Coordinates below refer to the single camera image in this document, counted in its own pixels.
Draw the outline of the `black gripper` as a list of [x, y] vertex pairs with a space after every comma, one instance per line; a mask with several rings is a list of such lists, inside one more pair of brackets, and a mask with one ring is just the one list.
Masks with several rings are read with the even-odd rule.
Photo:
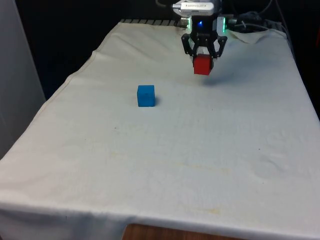
[[[185, 54], [191, 56], [193, 60], [195, 60], [198, 55], [200, 40], [210, 39], [208, 41], [208, 52], [211, 58], [211, 68], [214, 67], [214, 61], [221, 57], [221, 55], [223, 54], [225, 45], [228, 40], [227, 36], [218, 36], [217, 18], [217, 14], [213, 14], [210, 16], [192, 16], [191, 34], [185, 33], [181, 37]], [[215, 49], [215, 42], [218, 43], [218, 50]]]

